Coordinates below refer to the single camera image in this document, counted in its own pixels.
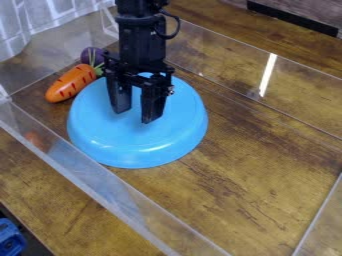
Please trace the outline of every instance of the black cable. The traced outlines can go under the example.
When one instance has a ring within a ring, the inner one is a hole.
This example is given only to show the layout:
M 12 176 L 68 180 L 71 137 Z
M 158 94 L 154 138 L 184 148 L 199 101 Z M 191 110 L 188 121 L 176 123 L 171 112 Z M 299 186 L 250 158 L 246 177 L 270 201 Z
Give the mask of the black cable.
M 160 36 L 163 39 L 170 40 L 172 38 L 175 38 L 175 36 L 179 33 L 180 30 L 180 18 L 175 15 L 172 15 L 171 13 L 168 13 L 164 9 L 160 9 L 159 13 L 162 13 L 163 15 L 166 15 L 167 17 L 171 17 L 176 20 L 176 30 L 171 35 L 166 35 L 163 34 L 159 30 L 158 30 L 158 24 L 155 25 L 155 33 L 158 34 L 158 36 Z

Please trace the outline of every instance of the blue plate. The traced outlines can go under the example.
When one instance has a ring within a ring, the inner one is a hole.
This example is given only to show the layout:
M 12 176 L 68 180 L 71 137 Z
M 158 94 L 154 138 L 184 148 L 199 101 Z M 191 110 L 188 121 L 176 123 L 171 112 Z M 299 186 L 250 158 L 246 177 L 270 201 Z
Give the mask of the blue plate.
M 140 89 L 134 87 L 132 109 L 115 114 L 106 79 L 77 95 L 67 130 L 75 146 L 99 163 L 119 168 L 148 168 L 183 157 L 200 143 L 208 125 L 202 99 L 194 88 L 174 78 L 175 94 L 164 115 L 142 123 Z

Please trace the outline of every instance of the wooden table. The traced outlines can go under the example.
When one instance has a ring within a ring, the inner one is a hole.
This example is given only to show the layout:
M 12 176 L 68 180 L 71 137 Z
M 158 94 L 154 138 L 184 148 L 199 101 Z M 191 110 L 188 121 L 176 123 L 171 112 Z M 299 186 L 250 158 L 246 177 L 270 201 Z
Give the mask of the wooden table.
M 192 0 L 190 4 L 174 0 L 170 11 L 342 76 L 339 40 L 219 1 Z M 341 160 L 334 151 L 322 150 L 319 144 L 289 132 L 275 121 L 338 147 L 339 141 L 191 73 L 179 71 L 178 75 L 200 85 L 196 89 L 211 118 L 206 140 L 167 166 L 112 171 L 234 255 L 290 255 L 337 179 Z M 36 86 L 47 87 L 48 82 Z M 219 90 L 234 103 L 222 105 L 219 96 L 206 87 Z M 65 135 L 60 124 L 71 102 L 57 109 L 41 107 L 33 100 L 37 96 L 43 96 L 43 90 L 24 90 L 13 100 L 25 99 L 21 107 L 35 111 L 36 118 Z M 236 103 L 248 108 L 236 109 Z M 1 202 L 56 255 L 162 254 L 4 131 L 0 136 Z M 269 162 L 258 161 L 258 150 L 262 156 L 269 155 Z

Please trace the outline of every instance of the toy carrot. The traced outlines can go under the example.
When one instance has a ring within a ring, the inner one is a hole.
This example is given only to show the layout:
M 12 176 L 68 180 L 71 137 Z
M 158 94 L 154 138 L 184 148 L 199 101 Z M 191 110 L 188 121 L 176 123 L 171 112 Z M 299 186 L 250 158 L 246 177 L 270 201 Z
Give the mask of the toy carrot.
M 56 103 L 69 99 L 95 80 L 95 68 L 88 64 L 79 64 L 59 78 L 59 80 L 49 87 L 45 93 L 47 101 Z

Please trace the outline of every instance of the robotic arm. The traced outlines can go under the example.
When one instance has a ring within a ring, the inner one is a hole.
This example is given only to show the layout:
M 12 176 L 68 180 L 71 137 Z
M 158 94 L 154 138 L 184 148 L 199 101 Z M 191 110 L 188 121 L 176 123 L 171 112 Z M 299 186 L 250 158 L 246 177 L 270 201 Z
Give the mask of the robotic arm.
M 132 86 L 142 88 L 142 122 L 148 124 L 163 115 L 166 100 L 174 94 L 171 84 L 175 69 L 164 63 L 166 40 L 180 29 L 179 17 L 163 7 L 168 0 L 116 0 L 119 24 L 119 55 L 104 53 L 104 76 L 114 111 L 131 109 Z M 176 20 L 172 34 L 166 33 L 166 17 Z M 152 73 L 150 78 L 142 72 Z

